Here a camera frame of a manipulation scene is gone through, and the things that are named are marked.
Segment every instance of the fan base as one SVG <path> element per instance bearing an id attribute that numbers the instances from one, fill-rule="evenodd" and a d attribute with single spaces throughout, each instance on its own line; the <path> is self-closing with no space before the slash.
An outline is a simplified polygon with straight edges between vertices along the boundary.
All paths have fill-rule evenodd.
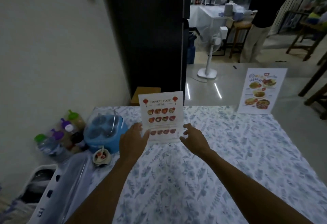
<path id="1" fill-rule="evenodd" d="M 205 68 L 199 69 L 198 76 L 202 78 L 215 78 L 217 76 L 217 71 L 214 69 L 209 69 L 209 74 L 205 74 Z"/>

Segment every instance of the black refrigerator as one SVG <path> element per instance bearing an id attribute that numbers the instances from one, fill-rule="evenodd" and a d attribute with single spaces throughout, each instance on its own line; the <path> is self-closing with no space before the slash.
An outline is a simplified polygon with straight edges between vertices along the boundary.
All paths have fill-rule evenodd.
<path id="1" fill-rule="evenodd" d="M 131 93 L 184 91 L 191 0 L 106 0 Z"/>

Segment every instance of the floral tablecloth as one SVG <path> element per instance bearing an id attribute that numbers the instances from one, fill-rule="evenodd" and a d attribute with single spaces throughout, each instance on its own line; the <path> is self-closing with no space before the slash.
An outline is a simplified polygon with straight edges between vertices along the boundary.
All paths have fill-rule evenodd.
<path id="1" fill-rule="evenodd" d="M 116 107 L 128 126 L 139 107 Z M 229 106 L 184 107 L 184 123 L 210 147 L 314 223 L 327 223 L 327 188 L 272 115 L 237 114 Z M 119 153 L 96 169 L 89 193 Z M 113 223 L 247 223 L 210 167 L 182 143 L 148 145 L 129 174 Z"/>

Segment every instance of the chinese food menu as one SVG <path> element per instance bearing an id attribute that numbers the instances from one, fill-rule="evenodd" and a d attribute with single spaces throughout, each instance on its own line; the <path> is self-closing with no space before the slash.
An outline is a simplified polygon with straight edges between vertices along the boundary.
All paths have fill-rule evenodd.
<path id="1" fill-rule="evenodd" d="M 176 142 L 182 135 L 183 92 L 139 95 L 143 133 L 150 129 L 149 141 Z"/>
<path id="2" fill-rule="evenodd" d="M 284 81 L 286 68 L 249 68 L 238 113 L 269 114 Z"/>

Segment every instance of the green bottle cap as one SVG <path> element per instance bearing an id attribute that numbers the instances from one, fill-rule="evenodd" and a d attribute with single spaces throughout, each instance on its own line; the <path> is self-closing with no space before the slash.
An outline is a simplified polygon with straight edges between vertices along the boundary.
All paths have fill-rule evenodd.
<path id="1" fill-rule="evenodd" d="M 71 110 L 68 110 L 69 111 L 69 115 L 68 115 L 68 119 L 69 120 L 74 120 L 74 119 L 77 119 L 78 118 L 78 113 L 76 112 L 72 112 Z"/>
<path id="2" fill-rule="evenodd" d="M 34 140 L 36 142 L 42 142 L 45 139 L 47 139 L 47 137 L 44 134 L 38 134 L 34 137 Z"/>

